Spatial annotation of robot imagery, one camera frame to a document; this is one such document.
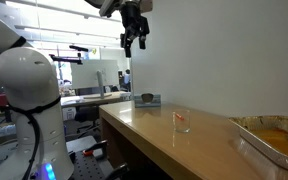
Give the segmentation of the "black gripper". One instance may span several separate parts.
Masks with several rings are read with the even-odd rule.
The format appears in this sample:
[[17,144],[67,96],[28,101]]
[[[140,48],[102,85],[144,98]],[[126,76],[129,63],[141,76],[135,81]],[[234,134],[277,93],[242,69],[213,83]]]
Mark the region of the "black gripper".
[[125,33],[121,35],[121,46],[125,55],[131,58],[131,43],[139,38],[139,48],[146,49],[146,35],[150,33],[147,18],[141,15],[139,3],[126,1],[120,9]]

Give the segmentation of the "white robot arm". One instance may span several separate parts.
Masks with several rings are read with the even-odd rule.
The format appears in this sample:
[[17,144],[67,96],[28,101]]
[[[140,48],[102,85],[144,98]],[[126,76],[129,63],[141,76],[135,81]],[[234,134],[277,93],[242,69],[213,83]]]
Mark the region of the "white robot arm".
[[14,112],[18,146],[0,164],[0,180],[69,180],[69,157],[56,68],[0,19],[0,89]]

